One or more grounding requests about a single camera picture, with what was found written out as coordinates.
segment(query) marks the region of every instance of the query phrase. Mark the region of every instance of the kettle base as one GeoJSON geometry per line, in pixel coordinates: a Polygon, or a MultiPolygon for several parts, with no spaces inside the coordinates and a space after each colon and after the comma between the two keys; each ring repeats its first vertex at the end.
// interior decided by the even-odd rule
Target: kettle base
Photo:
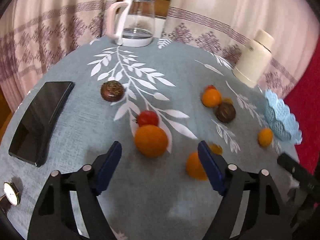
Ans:
{"type": "Polygon", "coordinates": [[[122,38],[122,46],[127,46],[127,47],[144,47],[147,46],[151,43],[152,37],[146,38],[146,39],[127,39],[127,38],[122,38]]]}

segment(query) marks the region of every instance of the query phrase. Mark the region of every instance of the round table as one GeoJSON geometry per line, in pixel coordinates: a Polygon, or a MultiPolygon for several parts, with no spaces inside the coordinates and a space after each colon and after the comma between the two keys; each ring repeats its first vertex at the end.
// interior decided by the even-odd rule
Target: round table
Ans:
{"type": "MultiPolygon", "coordinates": [[[[77,171],[107,152],[113,141],[122,144],[122,158],[100,206],[117,239],[201,239],[221,196],[208,181],[185,172],[188,155],[201,140],[221,145],[223,157],[244,171],[267,169],[285,197],[289,175],[277,166],[280,144],[261,148],[257,133],[264,127],[265,98],[258,89],[242,84],[223,58],[177,42],[154,40],[143,48],[118,47],[100,38],[70,53],[52,66],[15,112],[0,146],[0,176],[22,189],[21,204],[8,218],[27,238],[33,208],[52,170],[77,171]],[[121,102],[102,99],[100,87],[119,80],[126,88],[121,102]],[[73,81],[72,90],[50,141],[48,159],[37,168],[8,155],[8,149],[28,105],[47,81],[73,81]],[[223,125],[200,101],[205,86],[213,84],[234,102],[236,118],[223,125]],[[138,152],[133,142],[135,116],[157,111],[160,127],[169,138],[168,151],[156,159],[138,152]]],[[[281,144],[297,158],[294,147],[281,144]]],[[[233,234],[239,233],[245,214],[244,194],[233,234]]],[[[86,229],[72,194],[80,231],[86,229]]]]}

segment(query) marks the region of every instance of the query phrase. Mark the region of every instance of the cherry tomato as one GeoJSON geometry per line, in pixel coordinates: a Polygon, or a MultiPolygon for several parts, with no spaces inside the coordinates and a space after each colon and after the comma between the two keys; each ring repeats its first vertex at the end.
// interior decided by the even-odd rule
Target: cherry tomato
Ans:
{"type": "Polygon", "coordinates": [[[158,126],[159,118],[156,112],[145,110],[138,115],[137,123],[139,127],[142,127],[143,125],[146,125],[146,124],[158,126]]]}
{"type": "Polygon", "coordinates": [[[207,91],[208,89],[216,89],[216,87],[214,85],[209,85],[204,89],[204,91],[207,91]]]}

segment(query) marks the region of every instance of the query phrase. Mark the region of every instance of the glass kettle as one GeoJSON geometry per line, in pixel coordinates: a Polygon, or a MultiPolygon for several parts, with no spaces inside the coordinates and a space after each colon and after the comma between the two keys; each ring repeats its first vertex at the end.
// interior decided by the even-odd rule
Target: glass kettle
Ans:
{"type": "Polygon", "coordinates": [[[107,36],[116,44],[147,46],[155,29],[155,0],[123,0],[113,3],[107,14],[107,36]]]}

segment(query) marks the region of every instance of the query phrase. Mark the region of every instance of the watch face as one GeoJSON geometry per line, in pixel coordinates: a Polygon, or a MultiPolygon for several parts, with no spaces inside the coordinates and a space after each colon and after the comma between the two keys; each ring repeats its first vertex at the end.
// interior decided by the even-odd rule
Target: watch face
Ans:
{"type": "Polygon", "coordinates": [[[10,201],[10,203],[14,206],[18,205],[19,199],[18,199],[17,193],[13,190],[11,185],[5,182],[3,186],[4,186],[4,193],[7,199],[10,201]]]}

